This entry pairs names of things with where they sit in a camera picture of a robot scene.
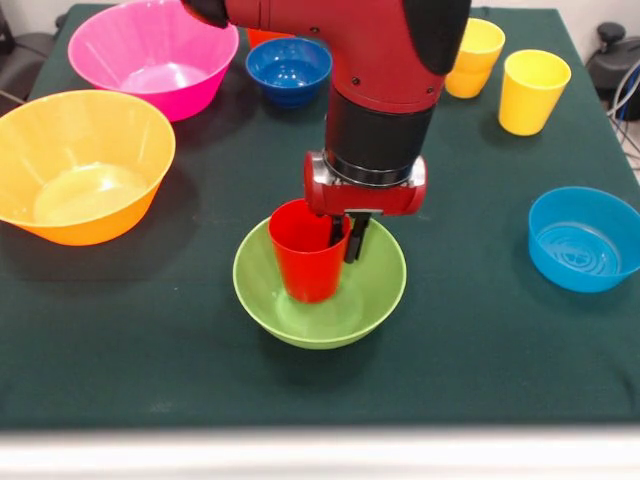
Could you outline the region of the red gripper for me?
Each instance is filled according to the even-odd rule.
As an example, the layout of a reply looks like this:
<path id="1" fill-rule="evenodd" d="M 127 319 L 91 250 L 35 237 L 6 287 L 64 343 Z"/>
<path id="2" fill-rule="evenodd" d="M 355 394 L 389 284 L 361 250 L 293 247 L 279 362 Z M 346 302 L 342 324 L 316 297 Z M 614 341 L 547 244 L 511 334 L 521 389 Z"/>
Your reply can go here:
<path id="1" fill-rule="evenodd" d="M 403 183 L 373 187 L 339 177 L 325 161 L 323 152 L 310 151 L 305 155 L 305 200 L 314 213 L 331 215 L 330 247 L 348 241 L 344 257 L 346 263 L 359 259 L 371 213 L 412 215 L 421 208 L 426 191 L 427 165 L 422 156 L 416 158 L 408 179 Z"/>

